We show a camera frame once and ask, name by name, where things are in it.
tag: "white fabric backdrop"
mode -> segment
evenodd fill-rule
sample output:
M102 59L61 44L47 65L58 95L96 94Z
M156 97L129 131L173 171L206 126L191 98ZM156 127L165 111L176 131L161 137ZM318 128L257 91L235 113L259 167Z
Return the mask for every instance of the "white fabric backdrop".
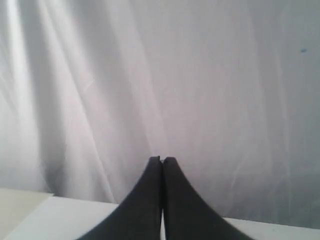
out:
M156 155L320 228L320 1L0 1L0 187L120 202Z

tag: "wrinkled white sheet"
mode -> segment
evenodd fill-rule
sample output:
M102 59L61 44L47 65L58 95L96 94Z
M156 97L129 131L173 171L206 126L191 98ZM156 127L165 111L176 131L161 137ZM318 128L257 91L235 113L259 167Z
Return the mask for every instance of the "wrinkled white sheet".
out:
M119 203L155 155L320 228L320 1L1 0L0 186Z

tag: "white cloth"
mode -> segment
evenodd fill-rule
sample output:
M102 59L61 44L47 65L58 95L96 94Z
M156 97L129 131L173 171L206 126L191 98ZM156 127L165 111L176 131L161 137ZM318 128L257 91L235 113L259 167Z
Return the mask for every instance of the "white cloth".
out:
M224 216L320 228L319 0L0 1L0 186L119 203L174 156Z

